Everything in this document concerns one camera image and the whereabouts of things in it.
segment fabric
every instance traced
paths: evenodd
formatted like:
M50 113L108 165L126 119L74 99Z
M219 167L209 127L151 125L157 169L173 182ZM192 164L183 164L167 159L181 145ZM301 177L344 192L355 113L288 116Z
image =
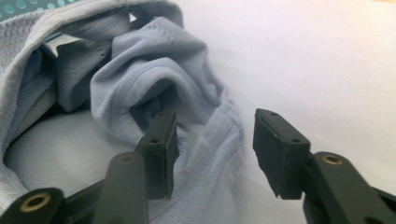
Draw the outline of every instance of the fabric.
M142 28L127 23L129 12L136 10L133 5L151 18ZM15 32L20 33L19 38L13 38ZM33 50L55 32L83 40L60 46L58 58L36 63L40 68L33 70L46 71L44 74L51 78L56 74L58 101L68 112L91 97L92 117L90 113L75 112L48 119L9 147L7 139L13 130L55 83L51 79L48 87L38 85L40 94L30 94L29 104L20 100L26 76L22 71L36 66L29 63L34 58ZM48 183L58 183L67 195L88 187L93 183L72 181L91 175L86 172L87 166L95 170L92 182L105 175L98 167L103 170L104 161L110 160L114 152L87 160L96 155L97 149L86 147L90 142L87 139L74 141L81 139L76 136L78 132L72 132L75 128L80 127L80 132L93 142L103 140L101 146L117 140L130 149L156 113L173 108L178 117L180 150L175 189L171 201L149 202L151 222L235 223L232 188L242 159L242 126L226 89L206 62L205 44L182 29L181 14L175 5L165 1L81 1L0 23L0 36L0 54L7 55L0 59L0 143L4 151L8 150L7 165L12 169L0 166L0 211L26 190L47 187ZM5 45L15 48L6 49ZM55 69L51 60L56 62ZM93 126L111 134L112 140L103 139L99 132L84 132ZM54 158L69 162L56 162ZM69 174L69 181L62 174Z

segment white backdrop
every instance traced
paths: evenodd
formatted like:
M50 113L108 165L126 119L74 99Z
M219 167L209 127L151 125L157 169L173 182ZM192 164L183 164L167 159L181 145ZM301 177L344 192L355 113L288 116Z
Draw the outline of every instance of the white backdrop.
M305 223L275 198L252 150L254 112L273 110L312 143L347 157L396 194L396 4L366 0L176 2L209 47L246 125L240 223Z

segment metal grommet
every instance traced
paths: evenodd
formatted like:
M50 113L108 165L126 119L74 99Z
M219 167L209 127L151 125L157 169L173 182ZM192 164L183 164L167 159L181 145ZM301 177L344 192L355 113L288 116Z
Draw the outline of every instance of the metal grommet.
M322 159L331 165L343 164L343 161L340 158L338 158L336 156L332 156L332 155L324 155L324 156L322 156Z
M24 213L33 212L44 207L50 202L48 193L38 193L26 199L21 205L21 211Z
M124 156L121 157L119 163L122 165L130 164L134 162L134 156Z

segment light blue fabric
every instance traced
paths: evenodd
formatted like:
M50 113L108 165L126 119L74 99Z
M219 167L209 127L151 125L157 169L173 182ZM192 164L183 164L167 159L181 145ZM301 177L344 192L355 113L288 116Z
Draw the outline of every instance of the light blue fabric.
M114 15L128 16L128 13L120 14L116 9L93 17L95 10L88 6L83 9L84 3L88 2L92 3L90 7L96 7L98 13L105 9L114 9L116 6L132 4L132 1L129 3L126 0L119 1L119 5L105 0L81 1L76 4L81 16L86 16L83 12L87 13L87 10L91 10L90 16L86 17L88 19L66 25L61 30L68 34L84 34L82 37L86 39L85 53L87 57L92 56L90 62L101 62L93 58L101 54L100 51L94 50L96 46L86 48L90 46L90 41L97 43L98 40L112 39L111 60L93 75L89 85L81 80L91 76L93 63L84 68L87 64L80 63L81 58L74 58L72 53L62 54L62 57L58 58L57 66L64 69L57 74L57 78L58 89L66 102L64 105L73 111L87 97L82 95L81 99L76 99L78 94L73 90L76 87L90 89L91 112L95 122L106 132L132 145L137 144L156 113L163 109L175 109L178 117L177 141L180 150L180 157L175 164L175 189L171 201L149 202L151 223L235 223L237 214L232 188L236 179L236 170L242 160L244 140L242 126L237 109L228 99L226 89L215 78L206 62L206 45L183 30L178 9L167 2L148 1L139 5L139 8L151 15L152 20L141 29L134 30L131 26L131 30L127 32L123 22L99 21L111 21ZM59 13L56 16L62 16L61 8L57 10ZM74 18L71 12L65 15ZM108 27L99 29L97 26L100 24ZM87 27L96 27L92 34L98 34L98 30L110 32L99 32L105 35L102 35L104 38L98 38L98 35L90 35L90 29L87 30ZM40 37L42 41L45 34L42 31L39 35L35 33L30 36L42 36ZM35 46L33 43L38 44L40 38L36 40L28 38L27 44L19 54L10 56L15 57L13 63L5 69L0 67L0 78L3 83L20 86L23 78L16 76L17 72L21 71L21 67L26 65L26 61L22 59L28 58L25 56L31 53L28 49L33 49ZM76 77L71 77L73 74L68 71L76 69L80 73ZM20 88L13 89L7 85L2 85L0 88L2 94L7 94L8 98L15 100L18 111L22 105L17 103L19 98L15 91L18 92ZM7 130L17 122L14 120L19 119L10 116L9 111L12 110L5 108L5 103L10 101L8 98L0 95L0 114L9 121L9 123L0 121L3 122L2 128L5 127L5 130L0 132L3 134L0 137L7 136L9 134ZM3 139L0 138L2 145L5 143ZM62 153L66 155L67 146L60 147L64 147ZM50 165L44 165L44 159L40 158L39 156L36 158L37 167L46 169L46 172L50 171ZM67 158L73 158L73 155L67 155ZM17 175L26 176L24 175L26 171L23 169L27 168L23 166L27 164L19 161L18 157L13 158L12 163L20 167ZM74 166L76 170L80 164L76 163ZM76 175L78 178L83 178L88 174L81 169L80 174ZM28 176L30 177L25 178L35 181L34 174ZM56 178L62 176L56 175L51 181L56 181ZM20 187L20 190L12 191L12 185ZM8 204L10 199L23 192L21 182L18 182L14 174L6 168L0 169L0 207L4 209L4 204Z

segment teal patterned fabric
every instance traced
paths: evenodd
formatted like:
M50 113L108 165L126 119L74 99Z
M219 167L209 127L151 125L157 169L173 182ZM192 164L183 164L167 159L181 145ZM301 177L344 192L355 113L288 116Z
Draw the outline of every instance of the teal patterned fabric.
M26 12L55 9L77 0L0 0L0 21Z

